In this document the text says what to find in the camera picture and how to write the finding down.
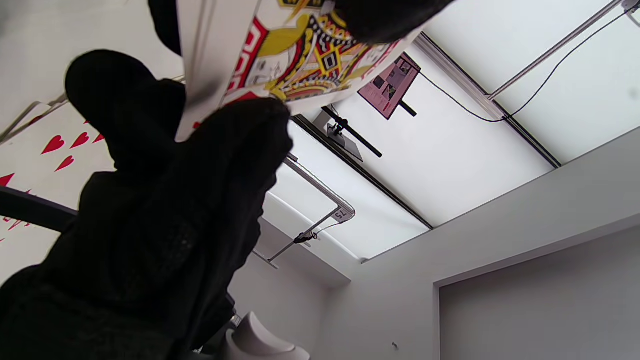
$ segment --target white ceiling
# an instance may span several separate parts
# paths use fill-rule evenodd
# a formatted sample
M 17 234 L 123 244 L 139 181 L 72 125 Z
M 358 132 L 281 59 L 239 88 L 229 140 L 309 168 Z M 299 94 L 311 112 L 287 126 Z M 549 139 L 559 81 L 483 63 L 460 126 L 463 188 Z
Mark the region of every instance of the white ceiling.
M 493 92 L 610 0 L 456 0 L 425 32 Z M 516 111 L 578 43 L 623 12 L 609 13 L 497 100 Z M 568 58 L 516 118 L 567 163 L 640 126 L 640 28 L 620 19 Z
M 608 2 L 456 0 L 429 22 L 426 33 L 491 92 Z M 519 108 L 573 45 L 620 11 L 497 100 L 509 111 Z M 9 0 L 0 4 L 0 14 L 0 106 L 5 114 L 0 127 L 31 101 L 57 98 L 69 62 L 91 49 L 135 56 L 157 77 L 184 73 L 180 58 L 156 38 L 146 1 Z M 634 70 L 638 37 L 640 28 L 621 19 L 567 60 L 516 117 L 563 163 L 640 125 L 640 72 Z M 414 48 L 408 53 L 425 75 L 472 111 L 486 115 L 422 53 Z M 418 117 L 398 109 L 387 121 L 359 95 L 336 108 L 384 154 L 378 159 L 361 146 L 365 168 L 435 226 L 552 170 L 507 125 L 471 117 L 422 78 L 416 79 L 405 101 Z M 306 115 L 314 118 L 313 112 Z M 427 231 L 302 130 L 292 125 L 291 133 L 300 163 L 358 211 L 354 220 L 327 232 L 349 252 L 371 258 Z M 302 216 L 317 220 L 331 208 L 288 169 L 278 176 L 273 193 Z

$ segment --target ceiling panel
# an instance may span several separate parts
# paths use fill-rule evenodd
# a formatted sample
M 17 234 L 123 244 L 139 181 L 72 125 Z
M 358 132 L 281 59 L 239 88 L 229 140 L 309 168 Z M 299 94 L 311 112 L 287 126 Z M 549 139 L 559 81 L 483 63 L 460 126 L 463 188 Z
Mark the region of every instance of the ceiling panel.
M 407 53 L 423 73 L 469 109 L 482 109 L 417 48 Z M 335 105 L 349 125 L 383 153 L 377 158 L 358 143 L 364 167 L 421 213 L 442 225 L 552 170 L 507 124 L 490 124 L 418 77 L 402 108 L 385 120 L 359 95 Z
M 610 0 L 456 0 L 425 32 L 493 92 Z
M 356 209 L 352 220 L 332 227 L 327 233 L 361 259 L 370 259 L 428 231 L 384 193 L 336 158 L 316 139 L 291 122 L 291 151 L 312 174 Z M 312 222 L 323 218 L 335 208 L 333 202 L 310 186 L 292 170 L 278 171 L 278 183 L 273 195 L 286 202 Z M 320 228 L 335 224 L 327 220 Z
M 519 109 L 571 49 L 621 13 L 611 12 L 496 100 Z M 640 28 L 618 20 L 575 51 L 516 118 L 563 163 L 640 126 L 638 41 Z

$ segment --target pink poster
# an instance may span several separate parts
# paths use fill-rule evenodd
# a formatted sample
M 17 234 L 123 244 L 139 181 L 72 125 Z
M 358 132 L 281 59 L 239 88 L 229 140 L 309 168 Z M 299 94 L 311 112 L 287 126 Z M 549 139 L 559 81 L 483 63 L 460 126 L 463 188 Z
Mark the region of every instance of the pink poster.
M 389 120 L 420 70 L 418 64 L 403 53 L 358 94 Z

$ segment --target white object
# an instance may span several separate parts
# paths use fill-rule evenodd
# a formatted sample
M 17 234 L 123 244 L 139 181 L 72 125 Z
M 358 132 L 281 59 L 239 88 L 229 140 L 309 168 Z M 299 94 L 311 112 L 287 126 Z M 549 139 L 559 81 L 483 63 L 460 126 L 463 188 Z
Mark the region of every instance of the white object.
M 227 331 L 222 360 L 309 360 L 309 353 L 271 334 L 253 312 Z

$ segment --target heart symbol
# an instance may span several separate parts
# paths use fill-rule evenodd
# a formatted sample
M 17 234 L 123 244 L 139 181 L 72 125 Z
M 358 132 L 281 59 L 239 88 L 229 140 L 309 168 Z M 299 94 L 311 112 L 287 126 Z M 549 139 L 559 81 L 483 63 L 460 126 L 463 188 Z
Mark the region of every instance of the heart symbol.
M 9 181 L 11 181 L 11 178 L 15 175 L 15 173 L 11 174 L 11 175 L 7 175 L 7 176 L 3 176 L 0 177 L 0 186 L 7 186 L 9 185 Z
M 71 145 L 69 149 L 73 149 L 74 147 L 79 147 L 80 145 L 84 145 L 87 141 L 89 141 L 88 133 L 82 133 L 78 136 L 78 138 L 74 141 L 74 144 Z
M 47 147 L 44 148 L 44 151 L 42 151 L 42 154 L 40 155 L 44 155 L 48 152 L 56 151 L 59 148 L 63 147 L 64 145 L 65 145 L 65 141 L 62 140 L 62 136 L 56 135 L 53 138 L 51 138 L 51 140 L 49 140 Z
M 58 171 L 60 171 L 60 170 L 64 169 L 65 167 L 67 167 L 67 166 L 69 166 L 69 165 L 73 164 L 73 163 L 74 163 L 74 161 L 75 161 L 75 160 L 74 160 L 74 157 L 73 157 L 73 156 L 71 156 L 71 155 L 70 155 L 70 156 L 68 156 L 66 159 L 64 159 L 64 160 L 62 161 L 62 163 L 60 163 L 60 166 L 58 166 L 58 168 L 57 168 L 57 169 L 56 169 L 56 171 L 54 171 L 54 172 L 58 172 Z
M 100 140 L 104 140 L 104 136 L 103 136 L 102 134 L 98 134 L 98 137 L 97 137 L 97 138 L 95 138 L 95 140 L 94 140 L 92 143 L 97 143 L 97 142 L 99 142 Z

